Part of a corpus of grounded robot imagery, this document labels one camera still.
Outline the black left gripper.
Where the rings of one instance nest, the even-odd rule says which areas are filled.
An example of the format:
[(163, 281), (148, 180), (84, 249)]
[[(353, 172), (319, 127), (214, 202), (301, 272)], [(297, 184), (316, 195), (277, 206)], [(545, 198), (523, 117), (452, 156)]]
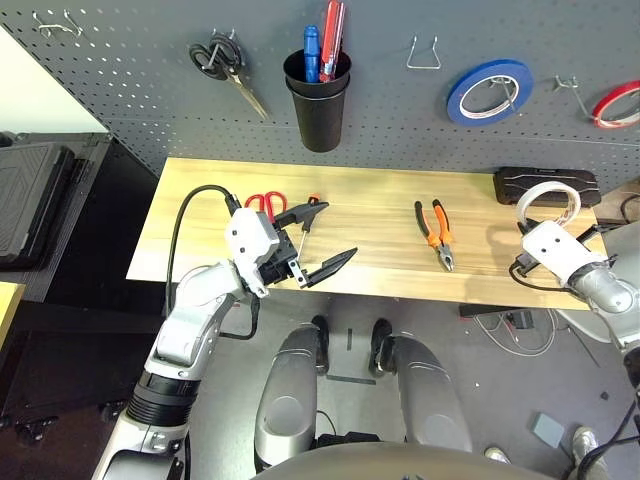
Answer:
[(321, 267), (308, 274), (302, 271), (298, 252), (283, 227), (290, 224), (302, 224), (313, 219), (329, 206), (328, 202), (304, 203), (296, 205), (274, 217), (272, 226), (279, 240), (274, 253), (259, 267), (259, 273), (265, 286), (293, 278), (300, 288), (310, 288), (336, 274), (357, 253), (358, 248), (343, 251), (327, 260)]

